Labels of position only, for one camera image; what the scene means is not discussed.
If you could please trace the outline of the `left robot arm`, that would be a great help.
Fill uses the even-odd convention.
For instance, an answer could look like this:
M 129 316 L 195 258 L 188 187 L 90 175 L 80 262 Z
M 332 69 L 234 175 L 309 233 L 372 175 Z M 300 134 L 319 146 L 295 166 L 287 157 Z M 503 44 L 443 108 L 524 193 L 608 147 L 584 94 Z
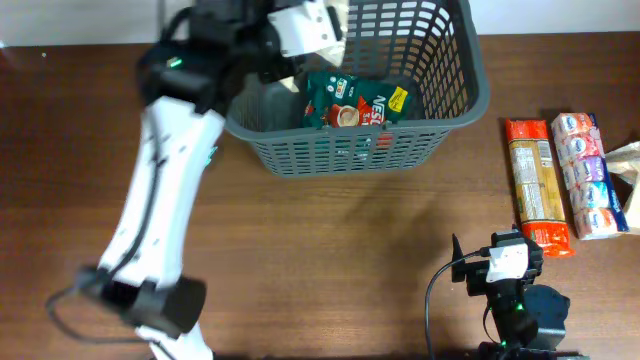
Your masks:
M 158 359 L 211 359 L 199 324 L 206 284 L 183 272 L 204 171 L 248 75 L 272 83 L 341 39 L 323 1 L 196 1 L 162 25 L 136 64 L 144 101 L 122 215 L 71 292 L 118 315 Z

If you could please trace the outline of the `multicolour tissue multipack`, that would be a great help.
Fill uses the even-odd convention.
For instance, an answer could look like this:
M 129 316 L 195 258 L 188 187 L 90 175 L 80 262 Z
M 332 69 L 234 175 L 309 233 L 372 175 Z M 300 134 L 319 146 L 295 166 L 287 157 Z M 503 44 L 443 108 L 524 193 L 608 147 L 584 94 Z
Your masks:
M 578 238 L 606 239 L 629 232 L 595 115 L 561 113 L 551 130 Z

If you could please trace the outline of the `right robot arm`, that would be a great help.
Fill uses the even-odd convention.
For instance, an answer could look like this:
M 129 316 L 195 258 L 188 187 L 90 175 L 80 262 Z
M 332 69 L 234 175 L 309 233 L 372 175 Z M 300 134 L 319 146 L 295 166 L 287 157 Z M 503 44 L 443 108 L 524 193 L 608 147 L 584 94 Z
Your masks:
M 558 348 L 566 337 L 571 301 L 554 288 L 538 285 L 543 249 L 519 229 L 491 235 L 491 243 L 465 254 L 452 237 L 452 281 L 463 282 L 470 297 L 485 299 L 483 318 L 497 337 L 479 345 L 482 359 L 584 359 Z

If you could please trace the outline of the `teal tissue packet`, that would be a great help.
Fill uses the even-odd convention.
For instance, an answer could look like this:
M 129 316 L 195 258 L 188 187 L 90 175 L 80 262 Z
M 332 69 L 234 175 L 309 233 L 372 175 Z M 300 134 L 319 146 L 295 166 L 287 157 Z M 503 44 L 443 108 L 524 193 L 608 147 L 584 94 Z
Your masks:
M 208 155 L 207 155 L 207 157 L 206 157 L 205 163 L 204 163 L 204 165 L 203 165 L 203 169 L 204 169 L 204 170 L 206 170 L 206 169 L 207 169 L 207 168 L 208 168 L 208 167 L 213 163 L 213 161 L 214 161 L 214 157 L 215 157 L 215 154 L 216 154 L 216 152 L 218 151 L 218 149 L 219 149 L 219 147 L 218 147 L 218 146 L 213 146 L 213 147 L 210 149 L 210 151 L 209 151 L 209 153 L 208 153 Z

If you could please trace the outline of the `beige pouch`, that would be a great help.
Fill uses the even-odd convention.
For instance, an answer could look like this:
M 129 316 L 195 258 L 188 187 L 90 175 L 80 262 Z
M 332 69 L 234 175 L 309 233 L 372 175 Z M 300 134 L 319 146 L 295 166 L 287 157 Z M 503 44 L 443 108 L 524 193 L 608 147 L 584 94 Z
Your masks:
M 631 142 L 605 155 L 610 173 L 631 186 L 631 193 L 623 204 L 623 214 L 629 233 L 639 234 L 639 142 Z
M 349 0 L 322 0 L 330 4 L 334 4 L 338 9 L 340 22 L 343 31 L 343 39 L 335 46 L 325 50 L 318 51 L 298 57 L 285 58 L 285 60 L 294 60 L 297 68 L 292 75 L 288 75 L 278 81 L 285 89 L 294 93 L 299 92 L 302 83 L 302 77 L 311 71 L 323 70 L 330 67 L 339 67 L 343 63 L 346 51 L 346 37 L 349 24 Z M 297 5 L 301 1 L 286 1 L 287 5 Z

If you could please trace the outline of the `orange spaghetti pack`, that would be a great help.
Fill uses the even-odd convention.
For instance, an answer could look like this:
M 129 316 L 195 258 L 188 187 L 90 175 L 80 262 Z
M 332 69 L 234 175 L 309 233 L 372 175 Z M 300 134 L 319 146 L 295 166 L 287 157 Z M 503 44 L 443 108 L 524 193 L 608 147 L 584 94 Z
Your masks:
M 505 130 L 523 234 L 548 257 L 573 256 L 546 122 L 507 119 Z

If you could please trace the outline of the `green Nescafe coffee bag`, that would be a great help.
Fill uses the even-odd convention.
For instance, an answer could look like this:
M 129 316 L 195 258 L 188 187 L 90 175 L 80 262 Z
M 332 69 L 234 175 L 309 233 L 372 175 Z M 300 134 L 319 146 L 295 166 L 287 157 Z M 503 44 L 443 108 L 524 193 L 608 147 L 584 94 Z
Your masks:
M 396 85 L 339 72 L 311 72 L 302 125 L 313 128 L 382 126 L 404 120 L 412 102 Z

